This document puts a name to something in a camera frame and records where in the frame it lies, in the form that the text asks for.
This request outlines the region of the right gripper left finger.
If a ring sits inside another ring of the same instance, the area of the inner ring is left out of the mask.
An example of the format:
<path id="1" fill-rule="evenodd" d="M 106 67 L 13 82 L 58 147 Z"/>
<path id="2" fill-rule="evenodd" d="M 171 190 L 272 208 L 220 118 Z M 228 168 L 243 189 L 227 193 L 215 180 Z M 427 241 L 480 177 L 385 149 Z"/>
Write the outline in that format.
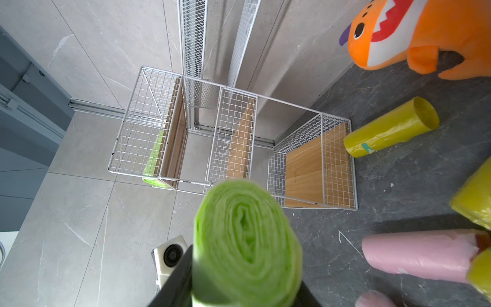
<path id="1" fill-rule="evenodd" d="M 193 245 L 184 253 L 169 279 L 148 307 L 192 307 Z"/>

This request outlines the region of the green roll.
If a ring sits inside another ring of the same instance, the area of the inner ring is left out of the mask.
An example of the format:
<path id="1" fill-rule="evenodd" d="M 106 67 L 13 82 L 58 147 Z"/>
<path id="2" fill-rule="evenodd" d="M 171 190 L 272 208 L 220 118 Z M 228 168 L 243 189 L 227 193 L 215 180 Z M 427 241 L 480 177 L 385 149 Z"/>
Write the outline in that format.
<path id="1" fill-rule="evenodd" d="M 193 306 L 292 306 L 303 249 L 281 206 L 260 185 L 211 188 L 194 219 Z"/>
<path id="2" fill-rule="evenodd" d="M 164 144 L 165 137 L 166 131 L 161 130 L 157 135 L 157 139 L 150 153 L 150 157 L 148 158 L 148 162 L 144 168 L 142 179 L 145 183 L 152 185 L 155 188 L 167 189 L 169 186 L 157 178 L 157 175 L 159 174 L 159 166 L 162 162 L 162 157 L 159 157 L 159 155 L 161 154 L 161 146 Z"/>

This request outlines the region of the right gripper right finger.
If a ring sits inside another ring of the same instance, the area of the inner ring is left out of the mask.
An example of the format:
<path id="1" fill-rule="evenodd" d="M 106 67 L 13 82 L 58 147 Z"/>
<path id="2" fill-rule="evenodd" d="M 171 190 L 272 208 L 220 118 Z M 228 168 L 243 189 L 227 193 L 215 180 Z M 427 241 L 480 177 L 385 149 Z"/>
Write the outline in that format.
<path id="1" fill-rule="evenodd" d="M 293 307 L 321 307 L 322 305 L 317 301 L 315 296 L 308 289 L 306 284 L 302 282 L 300 284 L 299 291 L 295 297 Z"/>

